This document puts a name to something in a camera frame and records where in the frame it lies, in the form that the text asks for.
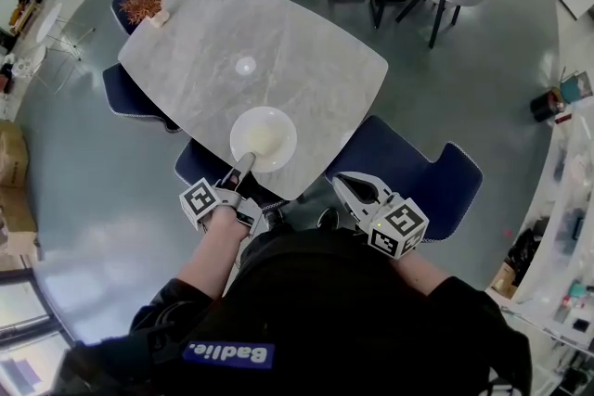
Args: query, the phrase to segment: cardboard box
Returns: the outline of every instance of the cardboard box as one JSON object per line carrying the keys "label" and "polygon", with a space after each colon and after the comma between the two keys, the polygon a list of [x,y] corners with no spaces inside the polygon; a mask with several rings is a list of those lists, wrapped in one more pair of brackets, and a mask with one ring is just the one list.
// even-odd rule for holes
{"label": "cardboard box", "polygon": [[8,238],[6,253],[11,256],[30,254],[35,249],[37,225],[31,215],[27,195],[19,188],[0,187],[0,208]]}
{"label": "cardboard box", "polygon": [[516,278],[516,272],[506,262],[501,264],[495,279],[491,282],[491,288],[496,290],[503,297],[511,299],[517,287],[513,286],[513,279]]}
{"label": "cardboard box", "polygon": [[22,137],[22,130],[17,124],[11,121],[0,120],[0,134],[10,133]]}
{"label": "cardboard box", "polygon": [[29,166],[27,146],[21,134],[0,132],[0,186],[22,188]]}

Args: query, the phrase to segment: concrete floor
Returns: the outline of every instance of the concrete floor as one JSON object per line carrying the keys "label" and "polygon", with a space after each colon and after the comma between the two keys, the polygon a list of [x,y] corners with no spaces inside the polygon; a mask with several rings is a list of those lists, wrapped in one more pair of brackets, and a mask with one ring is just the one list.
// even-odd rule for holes
{"label": "concrete floor", "polygon": [[[52,53],[17,118],[30,155],[29,187],[44,259],[36,274],[77,339],[126,332],[200,237],[179,206],[184,184],[174,174],[184,133],[158,122],[113,115],[101,72],[126,40],[111,0],[86,0],[74,20],[97,27],[84,61],[62,66]],[[444,144],[463,147],[484,184],[454,236],[421,251],[447,271],[486,287],[519,228],[541,172],[550,128],[533,122],[528,102],[550,83],[559,50],[554,0],[488,0],[463,9],[427,47],[432,11],[419,8],[401,24],[390,6],[375,30],[367,2],[292,0],[335,22],[389,62],[370,113],[390,123],[431,159]],[[68,76],[70,79],[57,92]],[[335,201],[318,180],[305,205],[291,204],[296,227],[312,225]]]}

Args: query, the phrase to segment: window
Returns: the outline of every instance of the window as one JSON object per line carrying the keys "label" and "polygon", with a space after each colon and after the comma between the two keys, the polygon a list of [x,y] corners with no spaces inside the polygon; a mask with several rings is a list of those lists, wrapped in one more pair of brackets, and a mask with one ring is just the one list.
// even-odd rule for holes
{"label": "window", "polygon": [[71,344],[32,270],[0,271],[0,396],[48,393]]}
{"label": "window", "polygon": [[36,396],[51,390],[68,342],[46,335],[0,351],[0,385],[11,396]]}
{"label": "window", "polygon": [[9,326],[31,325],[47,318],[30,282],[0,287],[0,332]]}

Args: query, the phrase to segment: small white dish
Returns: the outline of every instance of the small white dish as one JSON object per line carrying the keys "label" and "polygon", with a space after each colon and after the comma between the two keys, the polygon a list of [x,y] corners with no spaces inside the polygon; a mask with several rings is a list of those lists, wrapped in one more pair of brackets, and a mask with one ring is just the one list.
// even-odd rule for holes
{"label": "small white dish", "polygon": [[262,122],[266,122],[278,134],[280,145],[268,156],[262,157],[256,154],[256,162],[253,164],[252,171],[273,172],[285,165],[297,148],[295,124],[287,114],[279,109],[262,106],[246,110],[241,114],[231,128],[229,137],[231,153],[235,160],[239,160],[244,154],[252,152],[247,144],[248,132],[252,127]]}

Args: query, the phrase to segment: person's hand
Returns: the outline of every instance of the person's hand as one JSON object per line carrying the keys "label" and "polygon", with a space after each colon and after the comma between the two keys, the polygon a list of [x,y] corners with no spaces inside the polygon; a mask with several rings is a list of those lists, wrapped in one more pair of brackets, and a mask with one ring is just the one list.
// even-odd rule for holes
{"label": "person's hand", "polygon": [[215,235],[221,239],[242,241],[250,233],[250,228],[238,221],[236,211],[228,206],[219,205],[213,211],[211,219],[206,223],[207,235]]}

